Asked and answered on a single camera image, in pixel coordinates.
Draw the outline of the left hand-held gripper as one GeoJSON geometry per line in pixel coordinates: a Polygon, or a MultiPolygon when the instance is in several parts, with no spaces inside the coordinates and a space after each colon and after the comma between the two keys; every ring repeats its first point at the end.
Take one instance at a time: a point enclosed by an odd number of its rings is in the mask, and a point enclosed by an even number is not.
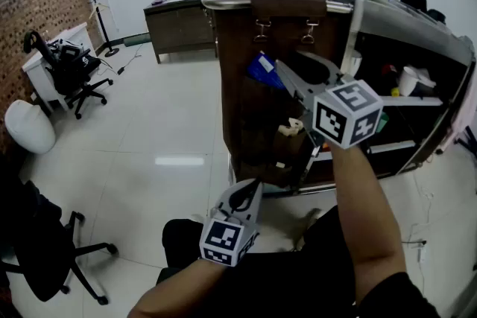
{"type": "Polygon", "coordinates": [[[259,233],[256,216],[263,184],[256,178],[249,185],[238,182],[225,190],[203,226],[200,256],[217,264],[235,267],[254,245],[259,233]]]}

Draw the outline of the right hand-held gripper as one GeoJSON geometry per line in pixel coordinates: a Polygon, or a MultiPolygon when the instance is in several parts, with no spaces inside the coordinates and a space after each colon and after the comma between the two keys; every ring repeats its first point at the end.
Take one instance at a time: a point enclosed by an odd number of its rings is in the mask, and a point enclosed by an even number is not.
{"type": "Polygon", "coordinates": [[[375,132],[384,102],[365,81],[341,73],[332,61],[297,51],[295,66],[275,62],[277,74],[290,95],[304,108],[307,132],[347,149],[375,132]]]}

